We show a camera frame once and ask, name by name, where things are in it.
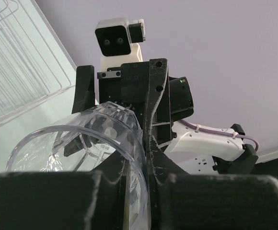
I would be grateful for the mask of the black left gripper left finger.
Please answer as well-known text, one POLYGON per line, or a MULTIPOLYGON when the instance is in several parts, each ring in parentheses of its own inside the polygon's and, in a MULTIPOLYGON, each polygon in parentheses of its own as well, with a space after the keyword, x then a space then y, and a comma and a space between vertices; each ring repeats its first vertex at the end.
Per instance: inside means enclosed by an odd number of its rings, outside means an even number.
POLYGON ((128 170, 115 152, 89 172, 2 172, 0 230, 121 230, 128 170))

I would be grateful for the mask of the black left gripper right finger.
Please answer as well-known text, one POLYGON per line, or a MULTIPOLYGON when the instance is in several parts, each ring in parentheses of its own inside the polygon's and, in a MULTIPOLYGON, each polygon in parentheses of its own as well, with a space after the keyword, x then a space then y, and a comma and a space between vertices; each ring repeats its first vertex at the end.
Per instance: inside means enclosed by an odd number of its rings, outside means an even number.
POLYGON ((278 180, 269 175, 190 175, 146 144, 153 230, 278 230, 278 180))

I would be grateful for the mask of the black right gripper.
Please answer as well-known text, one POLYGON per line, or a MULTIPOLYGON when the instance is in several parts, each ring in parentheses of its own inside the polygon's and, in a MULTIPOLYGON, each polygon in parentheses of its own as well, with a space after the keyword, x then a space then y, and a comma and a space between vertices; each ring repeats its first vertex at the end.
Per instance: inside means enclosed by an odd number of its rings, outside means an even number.
MULTIPOLYGON (((125 63, 118 68, 98 72, 97 79, 99 102, 111 101, 132 110, 146 141, 154 135, 158 144, 166 145, 177 137, 172 130, 174 122, 194 113, 186 77, 170 77, 165 58, 125 63)), ((94 66, 78 66, 72 113, 94 106, 94 66)))

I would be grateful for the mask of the clear glass cup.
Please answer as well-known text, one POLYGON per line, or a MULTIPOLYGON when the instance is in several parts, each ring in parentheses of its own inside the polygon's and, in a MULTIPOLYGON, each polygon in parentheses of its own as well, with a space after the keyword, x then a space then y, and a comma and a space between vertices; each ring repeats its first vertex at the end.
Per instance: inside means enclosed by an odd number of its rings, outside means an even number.
POLYGON ((142 137, 134 111, 105 102, 27 135, 11 152, 6 171, 89 172, 117 153, 130 165, 129 228, 146 230, 148 189, 142 137))

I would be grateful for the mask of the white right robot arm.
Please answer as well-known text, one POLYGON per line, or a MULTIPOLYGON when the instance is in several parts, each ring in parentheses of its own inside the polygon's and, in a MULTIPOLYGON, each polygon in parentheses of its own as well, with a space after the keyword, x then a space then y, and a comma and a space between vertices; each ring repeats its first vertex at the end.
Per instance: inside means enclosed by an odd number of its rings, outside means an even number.
POLYGON ((153 135, 166 152, 190 152, 190 173, 248 174, 258 159, 258 144, 245 144, 242 127, 228 129, 194 125, 185 121, 194 112, 186 78, 172 78, 164 58, 115 64, 95 72, 92 65, 76 68, 72 111, 101 103, 129 106, 144 136, 153 135))

